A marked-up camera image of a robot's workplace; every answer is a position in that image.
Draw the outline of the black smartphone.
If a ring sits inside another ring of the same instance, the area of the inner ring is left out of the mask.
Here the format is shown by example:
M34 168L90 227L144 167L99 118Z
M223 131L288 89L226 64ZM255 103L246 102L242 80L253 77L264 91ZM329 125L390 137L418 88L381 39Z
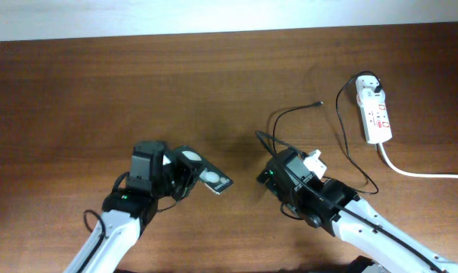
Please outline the black smartphone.
M175 149L195 167L195 177L202 181L214 194L220 195L234 182L220 169L199 154L190 146L179 146Z

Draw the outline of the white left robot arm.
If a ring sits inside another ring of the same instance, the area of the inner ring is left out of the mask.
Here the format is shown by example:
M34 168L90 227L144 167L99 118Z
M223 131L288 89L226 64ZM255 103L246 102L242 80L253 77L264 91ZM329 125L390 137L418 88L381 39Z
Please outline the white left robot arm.
M202 157L189 146L169 149L163 141L141 141L133 147L130 170L114 182L111 192L89 227L90 236L75 255L66 272L113 272L128 250L163 209L160 199L170 197L178 204L198 180Z

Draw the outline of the white usb charger plug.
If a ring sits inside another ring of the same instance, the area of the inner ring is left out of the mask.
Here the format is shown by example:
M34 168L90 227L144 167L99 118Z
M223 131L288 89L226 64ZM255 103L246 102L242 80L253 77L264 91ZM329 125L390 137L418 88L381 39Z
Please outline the white usb charger plug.
M372 75L362 75L356 79L357 103L360 107L377 105L385 101L383 86L378 78Z

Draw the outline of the white power strip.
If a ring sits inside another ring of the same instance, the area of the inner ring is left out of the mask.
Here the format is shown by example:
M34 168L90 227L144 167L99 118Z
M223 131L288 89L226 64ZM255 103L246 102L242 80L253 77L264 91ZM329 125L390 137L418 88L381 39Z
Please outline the white power strip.
M384 102L360 102L362 124L368 144L385 143L392 138L391 125Z

